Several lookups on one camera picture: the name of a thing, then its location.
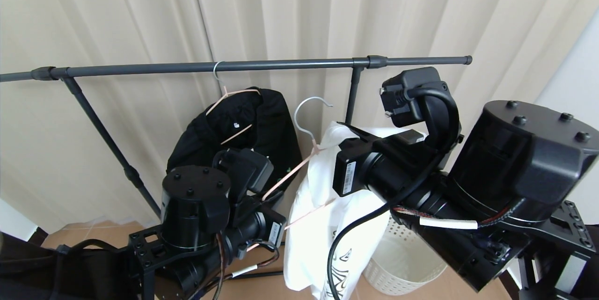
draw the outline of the metal frame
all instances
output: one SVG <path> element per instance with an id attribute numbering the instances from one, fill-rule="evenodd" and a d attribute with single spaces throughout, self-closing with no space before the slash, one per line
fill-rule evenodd
<path id="1" fill-rule="evenodd" d="M 351 87 L 347 99 L 345 123 L 350 124 L 353 117 L 353 108 L 356 103 L 358 85 L 361 73 L 365 68 L 382 68 L 387 66 L 410 65 L 469 65 L 471 56 L 465 57 L 425 57 L 425 58 L 387 58 L 380 55 L 369 55 L 364 58 L 350 59 L 297 59 L 297 60 L 262 60 L 262 61 L 222 61 L 218 63 L 219 71 L 250 71 L 250 70 L 286 70 L 307 68 L 352 68 Z M 0 74 L 0 82 L 19 80 L 62 80 L 69 91 L 75 96 L 77 102 L 94 124 L 104 142 L 124 169 L 125 176 L 154 213 L 160 217 L 160 208 L 146 189 L 139 173 L 129 164 L 120 151 L 108 130 L 83 94 L 75 78 L 81 76 L 103 76 L 116 74 L 156 74 L 156 73 L 195 73 L 212 72 L 216 63 L 173 63 L 173 64 L 147 64 L 147 65 L 113 65 L 113 66 L 88 66 L 88 67 L 41 67 L 30 72 L 17 72 Z"/>

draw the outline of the floor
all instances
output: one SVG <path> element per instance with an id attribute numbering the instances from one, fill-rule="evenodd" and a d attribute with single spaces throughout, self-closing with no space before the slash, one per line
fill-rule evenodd
<path id="1" fill-rule="evenodd" d="M 43 243 L 44 247 L 56 248 L 60 244 L 72 246 L 78 242 L 96 238 L 106 241 L 116 247 L 127 244 L 128 234 L 143 229 L 137 223 L 117 225 L 110 221 L 92 221 L 89 223 L 71 224 L 64 229 L 51 234 Z M 270 252 L 265 249 L 254 249 L 243 261 L 238 260 L 230 266 L 230 270 L 239 270 L 243 266 L 267 259 Z M 261 271 L 278 271 L 282 269 L 283 258 Z M 212 293 L 205 299 L 211 299 Z M 246 279 L 227 281 L 223 285 L 220 300 L 233 299 L 285 299 L 285 300 L 311 300 L 309 289 L 295 292 L 287 289 L 283 276 L 265 277 L 259 279 Z M 460 277 L 447 268 L 439 278 L 422 286 L 402 297 L 387 296 L 372 288 L 364 277 L 360 278 L 356 290 L 351 295 L 351 300 L 420 300 L 420 299 L 445 299 L 445 300 L 511 300 L 507 291 L 496 279 L 483 291 L 475 293 Z"/>

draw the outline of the white garment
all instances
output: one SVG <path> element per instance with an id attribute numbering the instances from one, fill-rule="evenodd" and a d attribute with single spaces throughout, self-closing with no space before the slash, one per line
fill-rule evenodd
<path id="1" fill-rule="evenodd" d="M 364 129 L 379 137 L 387 137 L 406 129 Z M 302 181 L 289 215 L 289 223 L 335 199 L 328 206 L 301 219 L 287 230 L 285 244 L 285 285 L 294 291 L 310 286 L 312 295 L 319 300 L 332 298 L 327 282 L 327 256 L 336 233 L 351 222 L 383 206 L 374 193 L 361 190 L 339 198 L 332 189 L 336 154 L 339 144 L 347 138 L 356 138 L 347 127 L 331 123 L 318 155 L 308 164 L 308 173 Z M 360 274 L 368 264 L 387 228 L 389 213 L 356 227 L 343 237 L 336 248 L 333 274 L 342 300 L 350 298 Z"/>

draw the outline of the beige curtain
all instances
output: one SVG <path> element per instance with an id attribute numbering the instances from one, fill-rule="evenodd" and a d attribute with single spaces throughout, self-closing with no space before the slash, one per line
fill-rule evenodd
<path id="1" fill-rule="evenodd" d="M 464 134 L 492 99 L 534 101 L 599 0 L 0 0 L 3 73 L 40 66 L 249 59 L 468 55 L 438 66 L 460 107 Z M 366 70 L 357 126 L 389 126 L 378 97 L 402 67 Z M 224 72 L 229 89 L 281 91 L 302 126 L 342 120 L 349 69 Z M 79 80 L 152 196 L 187 123 L 220 96 L 211 74 Z M 124 177 L 60 82 L 0 85 L 0 197 L 48 232 L 106 216 L 157 218 Z M 300 136 L 304 150 L 307 139 Z"/>

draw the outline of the perforated basket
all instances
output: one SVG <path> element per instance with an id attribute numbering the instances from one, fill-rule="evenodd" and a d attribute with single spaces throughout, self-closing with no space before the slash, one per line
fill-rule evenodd
<path id="1" fill-rule="evenodd" d="M 402 295 L 433 281 L 446 267 L 424 240 L 389 217 L 387 231 L 368 262 L 364 277 L 381 293 Z"/>

